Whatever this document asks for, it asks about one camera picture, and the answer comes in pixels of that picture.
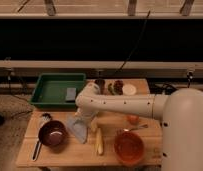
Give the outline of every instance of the orange bowl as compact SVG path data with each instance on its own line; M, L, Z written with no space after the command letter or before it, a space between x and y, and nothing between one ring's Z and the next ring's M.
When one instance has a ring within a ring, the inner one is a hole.
M123 165L134 166L143 159L144 143L137 134L122 131L115 137L114 150Z

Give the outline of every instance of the small container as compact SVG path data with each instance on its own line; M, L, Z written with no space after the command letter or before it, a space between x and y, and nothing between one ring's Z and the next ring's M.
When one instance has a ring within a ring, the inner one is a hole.
M132 84L125 84L122 87L122 91L123 91L123 94L127 96L135 95L137 92L136 87Z
M120 131L114 140L114 151L123 165L135 166L144 157L144 143L137 134L131 131Z
M65 101L67 88L76 94L86 84L84 73L43 73L39 76L30 103L37 108L77 108L75 101Z

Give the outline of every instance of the floor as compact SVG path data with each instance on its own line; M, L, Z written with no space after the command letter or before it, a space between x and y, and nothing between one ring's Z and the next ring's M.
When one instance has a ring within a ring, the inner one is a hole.
M30 95L20 95L29 99ZM19 153L23 136L31 116L32 106L25 100L11 95L0 95L0 114L5 123L0 126L0 171L39 171L38 168L17 168L15 161ZM51 168L52 171L160 171L159 167L76 167Z

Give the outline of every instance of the brown bowl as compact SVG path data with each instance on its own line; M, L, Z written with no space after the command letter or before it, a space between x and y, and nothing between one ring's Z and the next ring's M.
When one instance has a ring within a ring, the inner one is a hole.
M62 122L52 120L44 124L38 134L40 142L46 146L57 146L66 138L67 131Z

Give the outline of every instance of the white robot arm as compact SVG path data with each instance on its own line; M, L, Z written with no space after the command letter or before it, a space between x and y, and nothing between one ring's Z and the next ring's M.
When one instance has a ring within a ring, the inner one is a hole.
M99 92L96 84L89 83L77 96L77 117L83 123L91 122L99 110L162 117L162 171L203 171L203 92L182 89L170 96L106 96Z

